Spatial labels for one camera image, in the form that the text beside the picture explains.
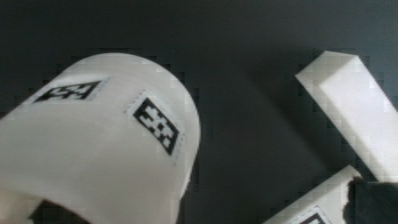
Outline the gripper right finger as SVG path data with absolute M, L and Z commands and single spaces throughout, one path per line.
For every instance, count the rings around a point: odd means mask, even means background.
M 356 177 L 349 182 L 347 198 L 347 224 L 398 224 L 398 183 L 370 182 Z

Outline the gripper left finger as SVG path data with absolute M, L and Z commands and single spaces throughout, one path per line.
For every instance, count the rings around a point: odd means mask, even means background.
M 87 220 L 50 201 L 40 203 L 29 221 L 32 224 L 89 224 Z

